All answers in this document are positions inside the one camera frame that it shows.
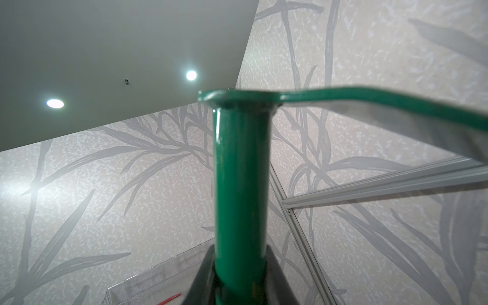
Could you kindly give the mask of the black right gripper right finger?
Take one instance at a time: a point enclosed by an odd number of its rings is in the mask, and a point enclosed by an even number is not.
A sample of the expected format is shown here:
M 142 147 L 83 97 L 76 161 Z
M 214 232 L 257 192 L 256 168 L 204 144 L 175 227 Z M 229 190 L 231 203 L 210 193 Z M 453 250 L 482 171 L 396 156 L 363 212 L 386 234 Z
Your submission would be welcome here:
M 264 279 L 265 300 L 267 305 L 298 305 L 291 286 L 272 248 L 266 246 L 266 274 Z

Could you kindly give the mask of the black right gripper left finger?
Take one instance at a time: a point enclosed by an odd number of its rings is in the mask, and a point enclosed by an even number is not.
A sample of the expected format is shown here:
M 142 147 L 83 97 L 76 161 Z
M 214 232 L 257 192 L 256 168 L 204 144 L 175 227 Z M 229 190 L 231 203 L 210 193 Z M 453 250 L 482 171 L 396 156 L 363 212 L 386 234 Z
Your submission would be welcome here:
M 217 275 L 215 245 L 211 245 L 182 305 L 215 305 Z

